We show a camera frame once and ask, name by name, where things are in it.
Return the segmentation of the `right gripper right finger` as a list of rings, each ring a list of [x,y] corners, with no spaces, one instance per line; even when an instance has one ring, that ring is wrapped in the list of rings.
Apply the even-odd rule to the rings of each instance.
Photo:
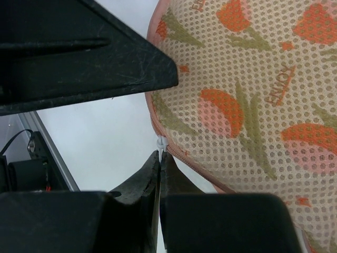
[[[164,152],[161,160],[160,221],[168,252],[202,252],[205,193]]]

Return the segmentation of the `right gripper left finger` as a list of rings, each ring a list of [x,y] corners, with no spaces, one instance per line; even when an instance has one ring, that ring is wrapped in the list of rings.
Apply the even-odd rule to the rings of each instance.
[[[117,206],[116,239],[122,252],[156,252],[159,220],[160,161],[154,151],[143,166],[109,193]]]

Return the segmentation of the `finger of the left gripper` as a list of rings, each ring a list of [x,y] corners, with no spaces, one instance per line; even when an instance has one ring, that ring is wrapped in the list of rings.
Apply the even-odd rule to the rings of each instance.
[[[170,57],[95,1],[1,1],[1,115],[178,82]]]

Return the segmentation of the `floral mesh laundry bag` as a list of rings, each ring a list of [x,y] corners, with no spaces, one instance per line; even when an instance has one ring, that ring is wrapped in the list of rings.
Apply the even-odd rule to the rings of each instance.
[[[336,252],[336,1],[159,1],[177,86],[145,95],[168,150],[219,191],[271,193]]]

